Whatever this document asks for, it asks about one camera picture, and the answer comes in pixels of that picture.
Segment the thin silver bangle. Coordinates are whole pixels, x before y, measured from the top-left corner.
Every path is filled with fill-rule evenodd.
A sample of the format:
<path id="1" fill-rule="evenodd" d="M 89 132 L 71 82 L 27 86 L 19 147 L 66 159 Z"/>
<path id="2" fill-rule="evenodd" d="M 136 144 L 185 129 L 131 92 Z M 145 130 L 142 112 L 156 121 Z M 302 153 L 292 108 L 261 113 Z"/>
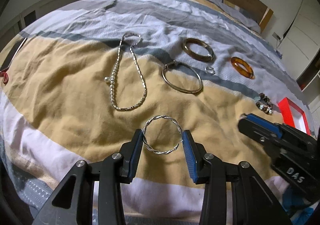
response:
<path id="1" fill-rule="evenodd" d="M 188 68 L 189 70 L 191 70 L 196 78 L 197 78 L 197 82 L 199 84 L 199 86 L 196 89 L 186 89 L 180 86 L 177 86 L 175 84 L 173 84 L 171 81 L 168 80 L 168 78 L 166 77 L 166 73 L 170 72 L 171 70 L 173 70 L 174 72 L 172 73 L 173 76 L 177 77 L 178 80 L 181 82 L 182 77 L 184 77 L 186 80 L 190 80 L 191 81 L 191 77 L 187 76 L 185 77 L 184 72 L 179 72 L 178 70 L 175 70 L 174 67 L 178 67 L 178 66 L 183 66 Z M 168 62 L 167 64 L 164 65 L 163 69 L 162 69 L 162 78 L 165 81 L 165 83 L 170 86 L 171 88 L 173 88 L 174 90 L 177 90 L 181 93 L 185 93 L 185 94 L 199 94 L 200 92 L 203 91 L 203 81 L 200 77 L 200 75 L 197 73 L 197 71 L 195 69 L 193 69 L 191 66 L 183 63 L 183 62 L 178 62 L 178 61 L 171 61 Z"/>

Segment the red jewelry box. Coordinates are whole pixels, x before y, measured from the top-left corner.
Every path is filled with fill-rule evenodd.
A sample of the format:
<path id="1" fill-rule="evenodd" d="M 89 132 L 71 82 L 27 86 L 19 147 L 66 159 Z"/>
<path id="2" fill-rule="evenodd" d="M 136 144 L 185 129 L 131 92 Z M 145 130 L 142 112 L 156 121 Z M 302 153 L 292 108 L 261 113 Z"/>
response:
<path id="1" fill-rule="evenodd" d="M 309 125 L 306 119 L 305 112 L 288 98 L 283 98 L 278 107 L 283 117 L 285 124 L 294 127 L 308 135 L 311 134 Z"/>

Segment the striped duvet cover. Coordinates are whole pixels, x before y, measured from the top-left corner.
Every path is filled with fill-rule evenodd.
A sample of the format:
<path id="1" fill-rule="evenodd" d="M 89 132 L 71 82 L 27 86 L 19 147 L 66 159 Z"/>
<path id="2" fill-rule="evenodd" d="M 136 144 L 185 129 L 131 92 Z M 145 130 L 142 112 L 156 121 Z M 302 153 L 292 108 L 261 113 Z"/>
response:
<path id="1" fill-rule="evenodd" d="M 265 116 L 255 104 L 261 93 L 308 111 L 304 94 L 273 46 L 209 0 L 77 1 L 23 29 L 1 60 L 25 37 L 1 84 L 1 161 L 25 210 L 38 212 L 77 160 L 103 160 L 156 115 L 169 118 L 148 127 L 152 147 L 177 145 L 176 119 L 223 161 L 251 163 L 280 203 L 291 203 L 288 183 L 237 125 L 244 113 Z M 215 59 L 191 58 L 186 38 L 210 45 Z M 246 61 L 254 79 L 240 75 L 232 57 Z M 197 71 L 202 92 L 165 83 L 162 69 L 173 60 Z M 285 210 L 304 224 L 315 208 Z"/>

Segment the wall socket panel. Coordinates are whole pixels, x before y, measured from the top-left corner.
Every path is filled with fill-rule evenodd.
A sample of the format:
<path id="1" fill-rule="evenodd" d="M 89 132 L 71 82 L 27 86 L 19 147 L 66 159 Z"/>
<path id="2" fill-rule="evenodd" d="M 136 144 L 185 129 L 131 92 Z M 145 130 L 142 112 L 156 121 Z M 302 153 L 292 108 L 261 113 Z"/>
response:
<path id="1" fill-rule="evenodd" d="M 281 40 L 280 36 L 278 36 L 275 32 L 272 34 L 272 36 L 277 40 Z"/>

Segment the dark brown bangle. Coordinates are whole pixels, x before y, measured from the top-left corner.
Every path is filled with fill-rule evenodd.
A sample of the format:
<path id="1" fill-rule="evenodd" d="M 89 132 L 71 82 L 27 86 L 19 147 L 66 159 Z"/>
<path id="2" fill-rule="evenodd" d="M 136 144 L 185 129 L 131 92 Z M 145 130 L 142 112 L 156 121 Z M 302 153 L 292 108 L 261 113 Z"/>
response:
<path id="1" fill-rule="evenodd" d="M 196 38 L 186 38 L 182 42 L 182 50 L 191 58 L 200 62 L 211 62 L 215 54 L 210 45 Z"/>

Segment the low white wall cabinet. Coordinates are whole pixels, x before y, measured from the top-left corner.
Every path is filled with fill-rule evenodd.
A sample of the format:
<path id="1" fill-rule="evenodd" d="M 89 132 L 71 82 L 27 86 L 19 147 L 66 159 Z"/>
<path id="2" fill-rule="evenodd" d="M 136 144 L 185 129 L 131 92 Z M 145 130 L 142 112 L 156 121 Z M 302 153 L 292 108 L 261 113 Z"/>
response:
<path id="1" fill-rule="evenodd" d="M 1 28 L 1 49 L 20 31 L 44 15 L 79 0 L 40 0 L 26 8 Z"/>

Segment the amber orange bangle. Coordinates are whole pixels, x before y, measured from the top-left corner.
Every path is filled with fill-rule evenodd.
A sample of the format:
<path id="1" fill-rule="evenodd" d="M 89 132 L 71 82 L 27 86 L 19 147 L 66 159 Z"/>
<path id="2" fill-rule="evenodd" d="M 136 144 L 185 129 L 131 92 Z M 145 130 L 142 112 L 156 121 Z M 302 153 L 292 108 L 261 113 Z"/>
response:
<path id="1" fill-rule="evenodd" d="M 254 79 L 254 72 L 252 67 L 244 60 L 238 57 L 230 59 L 233 68 L 242 76 L 248 79 Z"/>

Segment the white wardrobe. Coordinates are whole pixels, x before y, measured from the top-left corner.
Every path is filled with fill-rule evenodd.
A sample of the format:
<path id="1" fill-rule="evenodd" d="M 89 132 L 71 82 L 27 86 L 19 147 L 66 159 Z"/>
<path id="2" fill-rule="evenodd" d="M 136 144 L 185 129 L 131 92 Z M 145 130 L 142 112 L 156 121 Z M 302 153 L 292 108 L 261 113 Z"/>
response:
<path id="1" fill-rule="evenodd" d="M 311 67 L 319 52 L 319 2 L 303 0 L 297 16 L 280 44 L 282 61 L 293 79 L 298 81 Z M 319 70 L 300 85 L 311 114 L 319 118 Z"/>

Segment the light blue pillow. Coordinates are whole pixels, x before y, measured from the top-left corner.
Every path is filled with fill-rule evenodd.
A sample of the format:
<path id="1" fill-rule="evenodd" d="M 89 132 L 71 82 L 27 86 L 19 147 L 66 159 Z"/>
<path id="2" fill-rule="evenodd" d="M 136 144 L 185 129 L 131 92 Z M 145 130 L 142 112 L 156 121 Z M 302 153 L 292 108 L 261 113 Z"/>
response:
<path id="1" fill-rule="evenodd" d="M 261 33 L 260 26 L 251 18 L 246 10 L 239 8 L 238 6 L 236 8 L 230 7 L 224 3 L 224 0 L 212 0 L 212 2 L 231 17 L 244 24 L 247 28 L 257 32 L 258 34 Z"/>

